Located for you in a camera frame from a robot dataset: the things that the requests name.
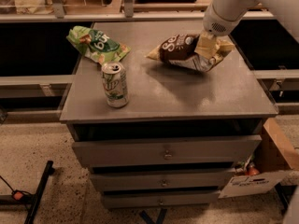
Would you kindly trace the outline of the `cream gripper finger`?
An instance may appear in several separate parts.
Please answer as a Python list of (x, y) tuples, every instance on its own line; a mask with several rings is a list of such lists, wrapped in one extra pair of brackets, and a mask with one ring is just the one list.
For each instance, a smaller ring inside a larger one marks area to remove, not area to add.
[(216, 53), (213, 43), (204, 42), (198, 42), (194, 51), (200, 56), (207, 59), (211, 59)]

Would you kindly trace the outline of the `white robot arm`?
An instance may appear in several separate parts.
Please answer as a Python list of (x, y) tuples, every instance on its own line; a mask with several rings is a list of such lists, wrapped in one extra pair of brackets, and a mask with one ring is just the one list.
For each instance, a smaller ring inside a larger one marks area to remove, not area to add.
[(195, 52), (211, 59), (220, 49), (218, 37), (230, 34), (248, 10), (258, 4), (267, 8), (289, 34), (299, 41), (299, 0), (212, 0), (203, 18), (204, 30)]

